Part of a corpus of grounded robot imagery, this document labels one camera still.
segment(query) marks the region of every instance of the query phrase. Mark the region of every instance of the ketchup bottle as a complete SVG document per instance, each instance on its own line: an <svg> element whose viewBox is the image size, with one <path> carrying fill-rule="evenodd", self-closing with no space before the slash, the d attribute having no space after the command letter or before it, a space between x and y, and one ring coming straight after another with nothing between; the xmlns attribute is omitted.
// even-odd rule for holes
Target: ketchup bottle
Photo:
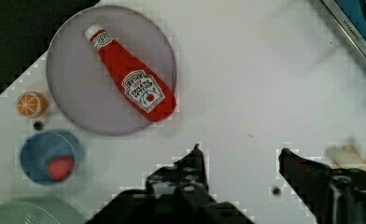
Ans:
<svg viewBox="0 0 366 224"><path fill-rule="evenodd" d="M95 24L85 35L125 99L145 118L157 122L174 113L176 98L171 89L104 28Z"/></svg>

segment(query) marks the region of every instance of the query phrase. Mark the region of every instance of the blue container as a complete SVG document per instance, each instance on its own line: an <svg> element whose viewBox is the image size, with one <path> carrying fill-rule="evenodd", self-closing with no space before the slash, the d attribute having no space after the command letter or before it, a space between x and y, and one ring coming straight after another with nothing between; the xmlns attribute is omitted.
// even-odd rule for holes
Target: blue container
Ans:
<svg viewBox="0 0 366 224"><path fill-rule="evenodd" d="M29 138L21 150L21 166L26 175L40 185L52 185L48 164L58 157L71 156L76 168L82 161L83 150L74 135L67 131L48 131Z"/></svg>

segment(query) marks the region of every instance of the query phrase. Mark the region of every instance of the orange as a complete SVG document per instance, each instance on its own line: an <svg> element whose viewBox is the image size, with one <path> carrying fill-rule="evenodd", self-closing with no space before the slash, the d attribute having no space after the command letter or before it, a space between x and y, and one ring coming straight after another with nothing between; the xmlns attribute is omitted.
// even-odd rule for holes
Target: orange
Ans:
<svg viewBox="0 0 366 224"><path fill-rule="evenodd" d="M44 114L48 107L46 98L37 91L28 91L17 100L17 111L21 116L35 119Z"/></svg>

